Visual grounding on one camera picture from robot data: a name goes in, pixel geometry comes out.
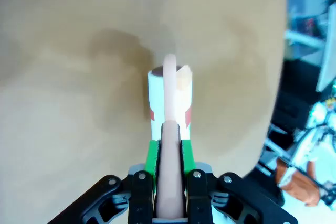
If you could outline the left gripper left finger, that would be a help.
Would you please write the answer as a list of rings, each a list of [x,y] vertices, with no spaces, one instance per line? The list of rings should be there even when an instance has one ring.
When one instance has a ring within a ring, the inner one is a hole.
[[[50,223],[112,223],[129,211],[128,223],[152,223],[160,141],[150,141],[145,164],[126,178],[106,175],[53,218]]]

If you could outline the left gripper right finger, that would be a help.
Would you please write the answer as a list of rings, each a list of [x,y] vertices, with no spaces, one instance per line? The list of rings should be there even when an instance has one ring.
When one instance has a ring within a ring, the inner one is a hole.
[[[229,223],[297,223],[297,219],[268,198],[256,185],[234,173],[219,177],[194,161],[192,143],[181,141],[189,223],[213,223],[213,210]]]

